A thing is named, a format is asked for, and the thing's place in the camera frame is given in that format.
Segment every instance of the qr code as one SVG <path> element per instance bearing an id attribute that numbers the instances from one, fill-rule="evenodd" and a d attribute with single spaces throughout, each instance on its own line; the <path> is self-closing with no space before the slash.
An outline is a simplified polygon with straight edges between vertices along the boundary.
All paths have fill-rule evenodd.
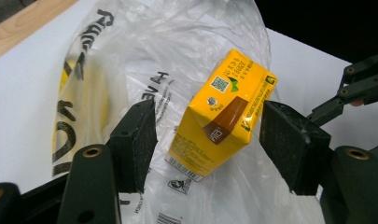
<path id="1" fill-rule="evenodd" d="M 215 77 L 213 82 L 211 83 L 211 86 L 215 87 L 217 90 L 224 92 L 227 87 L 229 86 L 230 82 L 224 80 L 221 77 Z"/>

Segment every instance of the wooden edge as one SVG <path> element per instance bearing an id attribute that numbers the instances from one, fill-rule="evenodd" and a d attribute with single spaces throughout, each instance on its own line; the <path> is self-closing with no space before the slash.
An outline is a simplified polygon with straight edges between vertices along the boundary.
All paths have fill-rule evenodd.
<path id="1" fill-rule="evenodd" d="M 77 0 L 37 0 L 0 23 L 0 56 L 54 19 Z"/>

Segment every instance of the transparent plastic bag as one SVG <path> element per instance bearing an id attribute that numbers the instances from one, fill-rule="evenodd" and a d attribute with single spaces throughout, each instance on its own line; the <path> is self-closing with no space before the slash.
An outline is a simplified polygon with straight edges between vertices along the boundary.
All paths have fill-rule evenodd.
<path id="1" fill-rule="evenodd" d="M 120 194 L 130 202 L 123 223 L 318 223 L 315 197 L 289 193 L 259 145 L 259 123 L 252 143 L 201 182 L 164 160 L 190 99 L 232 48 L 270 65 L 253 1 L 100 0 L 66 56 L 54 175 L 80 148 L 104 144 L 131 105 L 154 99 L 159 143 L 145 193 Z"/>

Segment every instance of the black metal bracket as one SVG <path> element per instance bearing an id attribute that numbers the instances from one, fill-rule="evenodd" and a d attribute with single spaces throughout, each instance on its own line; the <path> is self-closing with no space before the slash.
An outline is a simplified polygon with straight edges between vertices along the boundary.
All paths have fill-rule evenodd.
<path id="1" fill-rule="evenodd" d="M 134 105 L 106 145 L 79 150 L 70 173 L 20 194 L 0 183 L 1 223 L 120 223 L 119 192 L 144 192 L 157 144 L 153 101 Z"/>
<path id="2" fill-rule="evenodd" d="M 288 105 L 264 103 L 260 143 L 290 190 L 320 198 L 328 224 L 378 224 L 378 147 L 329 148 L 330 135 L 319 126 L 339 116 L 343 105 L 378 101 L 378 55 L 344 69 L 335 97 L 307 118 Z"/>

